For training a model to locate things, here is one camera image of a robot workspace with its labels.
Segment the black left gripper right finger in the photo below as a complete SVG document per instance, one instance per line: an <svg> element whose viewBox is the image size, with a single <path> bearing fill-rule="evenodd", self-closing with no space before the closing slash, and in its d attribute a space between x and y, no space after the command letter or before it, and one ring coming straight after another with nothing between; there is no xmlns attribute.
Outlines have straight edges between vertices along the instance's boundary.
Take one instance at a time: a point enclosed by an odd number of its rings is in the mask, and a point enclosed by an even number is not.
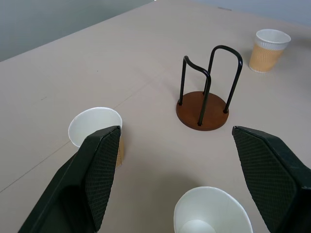
<svg viewBox="0 0 311 233"><path fill-rule="evenodd" d="M277 136L234 126L251 197L271 233L311 231L311 170Z"/></svg>

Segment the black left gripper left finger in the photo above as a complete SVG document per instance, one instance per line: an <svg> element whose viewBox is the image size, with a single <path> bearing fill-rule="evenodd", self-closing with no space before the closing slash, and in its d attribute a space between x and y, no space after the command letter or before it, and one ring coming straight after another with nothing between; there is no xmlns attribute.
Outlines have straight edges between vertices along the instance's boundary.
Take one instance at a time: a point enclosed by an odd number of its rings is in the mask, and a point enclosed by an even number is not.
<svg viewBox="0 0 311 233"><path fill-rule="evenodd" d="M87 136L55 173L19 232L98 232L114 181L120 136L120 126Z"/></svg>

